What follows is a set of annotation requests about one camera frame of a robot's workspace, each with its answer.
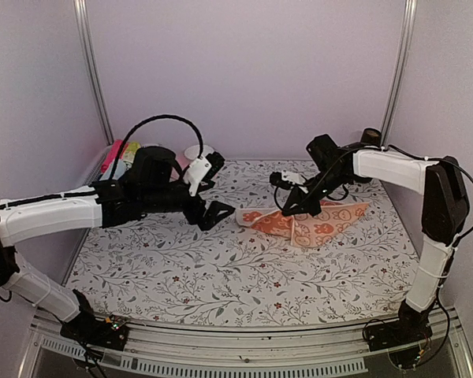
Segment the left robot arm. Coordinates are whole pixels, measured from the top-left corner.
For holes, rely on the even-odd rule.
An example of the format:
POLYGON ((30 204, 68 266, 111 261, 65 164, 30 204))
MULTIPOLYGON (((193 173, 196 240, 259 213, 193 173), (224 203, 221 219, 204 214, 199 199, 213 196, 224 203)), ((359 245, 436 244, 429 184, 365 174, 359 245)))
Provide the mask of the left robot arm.
POLYGON ((225 164, 218 152, 201 155, 181 167, 173 151, 160 146, 137 150, 122 174, 65 193, 0 200, 0 287, 56 316, 85 342, 96 341, 101 324, 83 294, 55 283, 29 264, 16 245, 30 239, 80 229, 112 228, 150 213, 182 213, 190 225, 211 230, 234 212, 201 192, 225 164))

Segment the light blue towel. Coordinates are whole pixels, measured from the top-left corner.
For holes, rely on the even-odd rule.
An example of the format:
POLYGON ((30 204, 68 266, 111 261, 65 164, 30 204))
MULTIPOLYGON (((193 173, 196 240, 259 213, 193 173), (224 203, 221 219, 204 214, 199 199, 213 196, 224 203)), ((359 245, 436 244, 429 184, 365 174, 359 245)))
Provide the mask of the light blue towel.
POLYGON ((112 167, 110 166, 100 177, 100 181, 104 180, 118 180, 120 177, 123 176, 123 174, 127 171, 128 166, 125 161, 119 159, 117 161, 117 167, 114 171, 114 174, 112 174, 112 167))

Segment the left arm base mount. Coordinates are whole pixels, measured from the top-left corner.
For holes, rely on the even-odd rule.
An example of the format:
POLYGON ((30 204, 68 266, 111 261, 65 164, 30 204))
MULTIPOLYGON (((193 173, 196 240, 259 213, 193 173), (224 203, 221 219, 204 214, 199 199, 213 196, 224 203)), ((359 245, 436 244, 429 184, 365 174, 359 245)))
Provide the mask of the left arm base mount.
POLYGON ((60 335, 85 345, 123 351, 129 328, 114 315, 98 319, 91 310, 82 309, 70 321, 62 322, 60 335))

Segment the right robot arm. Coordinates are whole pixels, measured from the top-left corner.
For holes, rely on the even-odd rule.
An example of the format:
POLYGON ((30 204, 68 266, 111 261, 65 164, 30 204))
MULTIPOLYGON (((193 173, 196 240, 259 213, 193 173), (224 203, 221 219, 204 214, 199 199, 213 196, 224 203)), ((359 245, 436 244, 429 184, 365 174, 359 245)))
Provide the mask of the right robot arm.
POLYGON ((398 343, 409 343, 438 304, 440 287, 464 237, 470 203, 464 173, 454 157, 415 157, 395 146, 382 146, 381 138, 380 131, 367 128, 359 141, 339 146, 329 135, 318 135, 306 146, 317 175, 304 178, 276 172, 270 175, 270 183, 289 191, 285 204, 279 207, 286 216, 319 215, 321 200, 352 183, 379 180, 415 193, 422 202, 422 249, 412 286, 391 331, 398 343))

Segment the orange patterned towel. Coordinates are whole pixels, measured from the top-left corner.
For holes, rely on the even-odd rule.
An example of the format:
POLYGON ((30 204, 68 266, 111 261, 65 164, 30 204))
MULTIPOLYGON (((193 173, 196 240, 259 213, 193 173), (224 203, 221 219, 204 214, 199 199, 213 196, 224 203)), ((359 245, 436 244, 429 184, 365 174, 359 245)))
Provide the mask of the orange patterned towel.
POLYGON ((320 202, 321 213, 284 216, 279 209, 238 209, 236 222, 268 235, 281 236, 294 247, 315 248, 332 241, 365 216, 367 202, 320 202))

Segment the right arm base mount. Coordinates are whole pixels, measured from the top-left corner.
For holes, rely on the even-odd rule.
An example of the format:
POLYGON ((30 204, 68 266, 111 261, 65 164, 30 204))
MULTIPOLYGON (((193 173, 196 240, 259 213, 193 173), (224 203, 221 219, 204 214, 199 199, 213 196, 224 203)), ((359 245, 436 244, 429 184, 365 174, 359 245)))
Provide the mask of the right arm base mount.
POLYGON ((362 330, 363 340, 370 351, 401 347, 409 343, 429 341, 433 332, 428 323, 419 327, 408 327, 399 320, 382 321, 371 319, 362 330))

